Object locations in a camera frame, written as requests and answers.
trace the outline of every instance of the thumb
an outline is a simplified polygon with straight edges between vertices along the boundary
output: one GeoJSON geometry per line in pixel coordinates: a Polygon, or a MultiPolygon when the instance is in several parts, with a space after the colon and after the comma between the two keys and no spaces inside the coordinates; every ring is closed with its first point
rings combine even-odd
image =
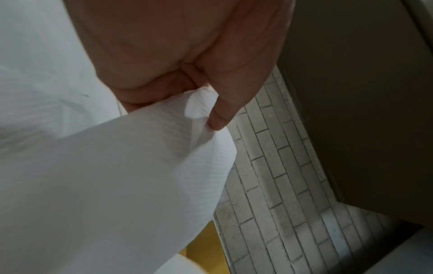
{"type": "Polygon", "coordinates": [[[219,96],[209,115],[209,126],[216,131],[222,130],[242,107],[243,105],[226,102],[219,96]]]}

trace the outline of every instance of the tiled floor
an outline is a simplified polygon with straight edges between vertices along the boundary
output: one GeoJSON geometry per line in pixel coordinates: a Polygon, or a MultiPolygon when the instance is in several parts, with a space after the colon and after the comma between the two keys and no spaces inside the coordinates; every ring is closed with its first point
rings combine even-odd
{"type": "Polygon", "coordinates": [[[356,273],[397,222],[336,201],[277,68],[228,126],[216,209],[232,274],[356,273]]]}

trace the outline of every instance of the human hand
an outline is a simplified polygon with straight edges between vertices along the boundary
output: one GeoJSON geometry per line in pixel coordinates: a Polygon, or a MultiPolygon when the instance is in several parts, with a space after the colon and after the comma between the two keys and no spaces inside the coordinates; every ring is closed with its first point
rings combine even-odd
{"type": "Polygon", "coordinates": [[[64,0],[97,75],[128,112],[211,84],[224,128],[281,52],[295,0],[64,0]]]}

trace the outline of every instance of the yellow surface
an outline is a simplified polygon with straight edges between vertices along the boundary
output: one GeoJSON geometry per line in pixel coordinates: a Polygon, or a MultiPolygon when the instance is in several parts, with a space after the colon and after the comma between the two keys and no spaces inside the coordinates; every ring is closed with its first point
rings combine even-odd
{"type": "Polygon", "coordinates": [[[213,221],[187,246],[187,258],[209,274],[230,274],[226,257],[213,221]]]}

